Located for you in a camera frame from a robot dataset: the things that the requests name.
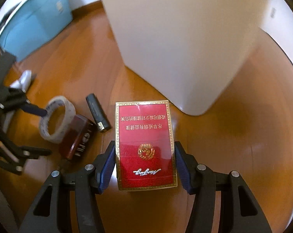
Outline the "cream white trash bin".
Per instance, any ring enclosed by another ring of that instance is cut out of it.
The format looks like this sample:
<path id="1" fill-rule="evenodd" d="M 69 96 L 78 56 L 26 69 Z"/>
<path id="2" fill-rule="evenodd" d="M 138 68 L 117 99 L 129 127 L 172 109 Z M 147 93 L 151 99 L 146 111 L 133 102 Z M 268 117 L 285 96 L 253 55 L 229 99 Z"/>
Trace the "cream white trash bin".
<path id="1" fill-rule="evenodd" d="M 102 0 L 124 64 L 205 113 L 256 46 L 267 0 Z"/>

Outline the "light blue storage box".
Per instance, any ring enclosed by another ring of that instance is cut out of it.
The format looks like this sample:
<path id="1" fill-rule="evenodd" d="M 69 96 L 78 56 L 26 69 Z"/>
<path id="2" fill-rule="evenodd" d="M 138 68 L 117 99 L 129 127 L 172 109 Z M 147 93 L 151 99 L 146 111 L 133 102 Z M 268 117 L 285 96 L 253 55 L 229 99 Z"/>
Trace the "light blue storage box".
<path id="1" fill-rule="evenodd" d="M 19 62 L 64 30 L 73 17 L 69 0 L 25 0 L 0 29 L 0 48 Z"/>

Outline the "black lighter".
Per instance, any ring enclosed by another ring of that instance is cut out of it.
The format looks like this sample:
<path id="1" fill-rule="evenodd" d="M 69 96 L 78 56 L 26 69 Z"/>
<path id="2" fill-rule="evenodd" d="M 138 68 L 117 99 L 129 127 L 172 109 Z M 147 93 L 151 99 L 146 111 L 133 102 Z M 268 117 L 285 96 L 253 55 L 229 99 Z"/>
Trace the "black lighter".
<path id="1" fill-rule="evenodd" d="M 110 130 L 111 124 L 96 95 L 89 94 L 85 99 L 95 121 L 95 124 L 97 125 L 98 131 L 101 133 L 105 133 L 106 131 Z"/>

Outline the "white tape roll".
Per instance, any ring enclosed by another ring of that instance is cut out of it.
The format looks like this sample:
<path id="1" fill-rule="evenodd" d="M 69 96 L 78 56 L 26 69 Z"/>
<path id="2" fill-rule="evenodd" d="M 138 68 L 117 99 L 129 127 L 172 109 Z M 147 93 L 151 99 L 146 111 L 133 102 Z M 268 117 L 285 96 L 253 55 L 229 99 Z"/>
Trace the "white tape roll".
<path id="1" fill-rule="evenodd" d="M 60 144 L 76 115 L 75 107 L 66 97 L 56 96 L 45 109 L 47 115 L 40 119 L 39 133 L 43 139 Z"/>

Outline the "red cigarette pack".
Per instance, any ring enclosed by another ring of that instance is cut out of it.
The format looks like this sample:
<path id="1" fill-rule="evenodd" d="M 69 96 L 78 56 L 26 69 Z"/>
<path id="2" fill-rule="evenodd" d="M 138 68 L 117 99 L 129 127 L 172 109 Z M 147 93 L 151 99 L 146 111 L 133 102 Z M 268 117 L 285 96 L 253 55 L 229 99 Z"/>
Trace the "red cigarette pack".
<path id="1" fill-rule="evenodd" d="M 119 191 L 177 187 L 169 101 L 117 102 L 115 151 Z"/>

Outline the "dark red small box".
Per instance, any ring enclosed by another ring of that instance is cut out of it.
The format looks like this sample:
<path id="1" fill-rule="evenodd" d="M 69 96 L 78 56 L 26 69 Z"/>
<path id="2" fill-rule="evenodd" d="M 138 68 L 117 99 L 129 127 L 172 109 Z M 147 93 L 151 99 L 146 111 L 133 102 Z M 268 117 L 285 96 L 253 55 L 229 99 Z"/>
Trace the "dark red small box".
<path id="1" fill-rule="evenodd" d="M 97 130 L 96 124 L 82 115 L 75 115 L 59 145 L 59 153 L 68 161 L 79 161 Z"/>

